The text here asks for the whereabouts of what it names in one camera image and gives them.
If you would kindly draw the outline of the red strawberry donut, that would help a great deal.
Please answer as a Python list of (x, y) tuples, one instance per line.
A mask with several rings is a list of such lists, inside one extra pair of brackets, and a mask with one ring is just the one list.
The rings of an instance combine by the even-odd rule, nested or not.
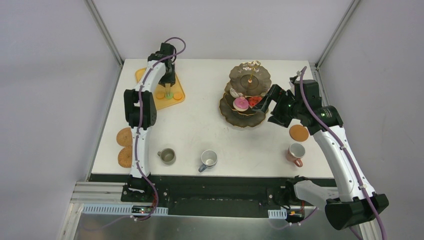
[(251, 96), (248, 97), (248, 104), (250, 108), (253, 108), (255, 105), (257, 105), (263, 98), (261, 96)]

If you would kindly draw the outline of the pink handled metal tongs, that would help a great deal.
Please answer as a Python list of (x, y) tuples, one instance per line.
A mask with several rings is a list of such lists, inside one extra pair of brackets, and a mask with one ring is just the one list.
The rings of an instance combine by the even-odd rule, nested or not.
[(166, 83), (165, 84), (165, 93), (172, 93), (171, 91), (171, 84), (170, 83)]

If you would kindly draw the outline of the pink frosted donut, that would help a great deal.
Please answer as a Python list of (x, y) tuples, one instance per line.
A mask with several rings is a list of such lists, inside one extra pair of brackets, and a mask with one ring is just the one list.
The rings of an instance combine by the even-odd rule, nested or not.
[(240, 96), (233, 101), (233, 107), (239, 112), (245, 112), (250, 108), (250, 105), (244, 96)]

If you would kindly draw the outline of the white striped donut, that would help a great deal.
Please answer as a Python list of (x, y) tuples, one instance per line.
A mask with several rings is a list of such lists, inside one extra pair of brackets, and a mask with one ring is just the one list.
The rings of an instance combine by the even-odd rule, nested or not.
[(233, 89), (233, 88), (230, 88), (229, 89), (229, 93), (230, 93), (230, 95), (233, 97), (233, 98), (235, 98), (235, 99), (237, 99), (237, 98), (240, 98), (240, 97), (244, 97), (244, 95), (241, 93), (241, 92), (237, 92), (235, 89)]

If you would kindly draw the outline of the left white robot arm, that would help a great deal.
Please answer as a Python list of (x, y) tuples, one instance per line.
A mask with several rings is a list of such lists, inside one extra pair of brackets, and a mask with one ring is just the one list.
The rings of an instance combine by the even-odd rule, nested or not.
[(123, 94), (125, 120), (133, 138), (132, 164), (127, 185), (134, 197), (143, 203), (153, 195), (153, 184), (148, 179), (148, 138), (157, 120), (154, 93), (156, 87), (161, 85), (165, 88), (166, 96), (171, 94), (170, 88), (176, 84), (176, 55), (176, 48), (168, 40), (161, 43), (160, 49), (147, 58), (147, 69), (140, 81)]

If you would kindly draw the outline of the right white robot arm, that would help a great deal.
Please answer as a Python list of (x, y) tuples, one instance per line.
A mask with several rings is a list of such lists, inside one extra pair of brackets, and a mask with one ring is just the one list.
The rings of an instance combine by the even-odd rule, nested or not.
[(293, 119), (299, 120), (317, 142), (334, 177), (338, 196), (310, 179), (296, 176), (286, 182), (285, 205), (308, 202), (324, 211), (330, 225), (343, 230), (376, 220), (383, 232), (380, 214), (389, 206), (383, 193), (377, 193), (369, 183), (349, 146), (343, 121), (334, 106), (323, 106), (318, 82), (295, 81), (294, 90), (284, 90), (273, 84), (254, 111), (275, 106), (268, 121), (288, 128)]

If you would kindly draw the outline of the orange round coaster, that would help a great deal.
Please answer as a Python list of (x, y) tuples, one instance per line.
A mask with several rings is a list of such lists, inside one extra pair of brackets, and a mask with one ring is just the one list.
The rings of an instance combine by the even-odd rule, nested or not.
[(308, 129), (300, 124), (293, 125), (289, 129), (290, 137), (297, 142), (305, 142), (309, 138)]

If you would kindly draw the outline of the three tier glass stand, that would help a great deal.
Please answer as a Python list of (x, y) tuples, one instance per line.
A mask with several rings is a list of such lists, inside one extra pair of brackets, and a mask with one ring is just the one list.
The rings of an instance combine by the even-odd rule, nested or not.
[(266, 117), (262, 111), (253, 111), (250, 108), (240, 112), (233, 107), (235, 100), (229, 93), (230, 88), (242, 93), (248, 100), (249, 97), (261, 96), (262, 98), (271, 88), (271, 75), (258, 60), (242, 62), (232, 68), (229, 73), (229, 81), (224, 88), (222, 98), (219, 101), (219, 112), (225, 121), (238, 128), (254, 128), (260, 125)]

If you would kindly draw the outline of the pink mug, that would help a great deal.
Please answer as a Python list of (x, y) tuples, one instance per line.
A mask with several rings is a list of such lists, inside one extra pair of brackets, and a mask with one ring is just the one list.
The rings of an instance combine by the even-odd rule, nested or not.
[(303, 167), (302, 158), (305, 156), (306, 150), (300, 143), (291, 144), (287, 151), (285, 158), (287, 161), (295, 164), (298, 168)]

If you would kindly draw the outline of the green sandwich cookie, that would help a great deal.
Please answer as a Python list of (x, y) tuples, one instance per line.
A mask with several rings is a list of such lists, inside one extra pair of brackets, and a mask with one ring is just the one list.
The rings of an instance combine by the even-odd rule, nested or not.
[(173, 92), (169, 92), (169, 93), (165, 93), (165, 98), (170, 100), (174, 98), (174, 93)]

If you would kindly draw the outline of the yellow serving tray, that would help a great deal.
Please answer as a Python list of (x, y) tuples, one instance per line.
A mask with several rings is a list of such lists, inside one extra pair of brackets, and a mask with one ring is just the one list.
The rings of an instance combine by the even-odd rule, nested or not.
[(174, 85), (166, 88), (165, 86), (158, 84), (153, 95), (154, 104), (158, 111), (180, 104), (185, 100), (185, 98), (185, 92), (177, 75), (175, 75)]

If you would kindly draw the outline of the blue grey mug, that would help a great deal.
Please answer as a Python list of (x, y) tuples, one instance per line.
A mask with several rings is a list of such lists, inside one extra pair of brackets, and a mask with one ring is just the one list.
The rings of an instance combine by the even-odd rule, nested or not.
[(198, 172), (202, 173), (204, 172), (206, 169), (210, 169), (213, 168), (217, 162), (218, 162), (218, 155), (215, 151), (213, 150), (205, 150), (200, 157), (201, 160), (201, 166), (198, 168)]

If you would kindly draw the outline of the grey small cup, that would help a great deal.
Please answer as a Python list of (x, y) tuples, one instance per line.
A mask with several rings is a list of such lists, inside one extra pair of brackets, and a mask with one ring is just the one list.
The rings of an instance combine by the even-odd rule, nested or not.
[(167, 166), (172, 165), (176, 161), (176, 153), (172, 148), (164, 148), (157, 152), (161, 162)]

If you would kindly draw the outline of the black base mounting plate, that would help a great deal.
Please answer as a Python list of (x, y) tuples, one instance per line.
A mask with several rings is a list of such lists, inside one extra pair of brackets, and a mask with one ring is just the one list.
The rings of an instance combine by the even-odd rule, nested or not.
[(169, 215), (268, 218), (269, 210), (289, 204), (287, 184), (295, 177), (223, 177), (150, 175), (159, 207)]

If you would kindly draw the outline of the aluminium frame rail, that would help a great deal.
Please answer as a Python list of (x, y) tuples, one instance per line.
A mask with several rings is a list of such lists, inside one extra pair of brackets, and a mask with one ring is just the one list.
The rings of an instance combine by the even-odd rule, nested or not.
[(74, 186), (71, 203), (118, 204), (124, 183), (80, 181)]

